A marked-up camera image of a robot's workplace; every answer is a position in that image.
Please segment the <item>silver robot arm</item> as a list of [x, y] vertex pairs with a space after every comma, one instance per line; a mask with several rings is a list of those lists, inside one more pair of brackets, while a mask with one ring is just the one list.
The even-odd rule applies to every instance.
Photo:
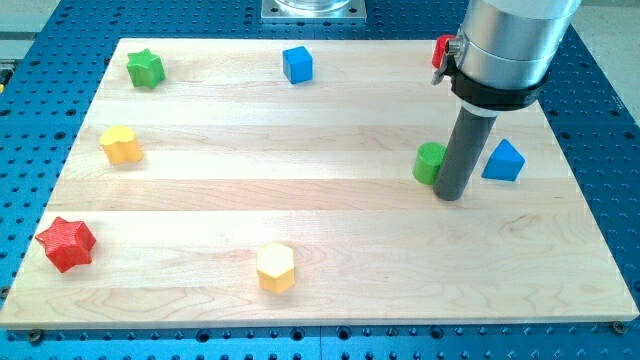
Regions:
[[470, 0], [458, 30], [458, 69], [488, 87], [519, 90], [546, 74], [581, 0]]

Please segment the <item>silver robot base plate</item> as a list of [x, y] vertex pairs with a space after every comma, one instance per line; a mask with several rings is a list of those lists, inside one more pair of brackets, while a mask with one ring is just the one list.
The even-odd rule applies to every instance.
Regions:
[[365, 0], [262, 0], [266, 23], [365, 21]]

